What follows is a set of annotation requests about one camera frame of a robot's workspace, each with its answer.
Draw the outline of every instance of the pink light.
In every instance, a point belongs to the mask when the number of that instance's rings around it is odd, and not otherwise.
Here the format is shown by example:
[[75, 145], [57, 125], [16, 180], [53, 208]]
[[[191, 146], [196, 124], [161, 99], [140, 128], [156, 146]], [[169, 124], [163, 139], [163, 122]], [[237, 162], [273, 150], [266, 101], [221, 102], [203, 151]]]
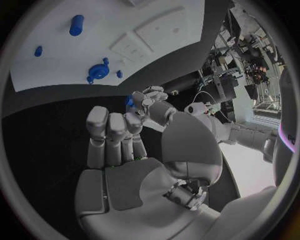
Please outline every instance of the pink light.
[[295, 148], [295, 145], [293, 145], [289, 140], [288, 138], [286, 137], [286, 135], [284, 134], [284, 131], [283, 131], [283, 127], [282, 125], [280, 124], [279, 125], [279, 128], [278, 128], [278, 134], [279, 134], [279, 137], [281, 138], [281, 140], [283, 141], [283, 143], [293, 152], [295, 153], [296, 151], [296, 148]]

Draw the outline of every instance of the blue object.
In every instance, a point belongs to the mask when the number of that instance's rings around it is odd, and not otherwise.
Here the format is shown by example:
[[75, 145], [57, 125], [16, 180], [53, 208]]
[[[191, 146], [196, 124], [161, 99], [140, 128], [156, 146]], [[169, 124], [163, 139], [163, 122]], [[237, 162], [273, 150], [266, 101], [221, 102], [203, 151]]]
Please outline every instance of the blue object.
[[125, 104], [130, 107], [135, 107], [132, 95], [126, 97]]
[[103, 59], [103, 64], [97, 64], [97, 65], [92, 66], [88, 70], [88, 77], [86, 78], [88, 83], [93, 84], [94, 79], [103, 79], [103, 78], [105, 78], [110, 73], [110, 69], [109, 69], [108, 64], [109, 64], [109, 60], [108, 60], [107, 57], [105, 57]]
[[43, 52], [42, 46], [38, 46], [34, 52], [34, 56], [40, 57], [42, 55], [42, 52]]
[[84, 16], [76, 15], [72, 18], [72, 23], [70, 27], [69, 33], [72, 36], [78, 36], [83, 31], [83, 24], [84, 24]]
[[123, 72], [122, 72], [121, 70], [117, 71], [117, 72], [116, 72], [116, 76], [117, 76], [119, 79], [123, 78]]

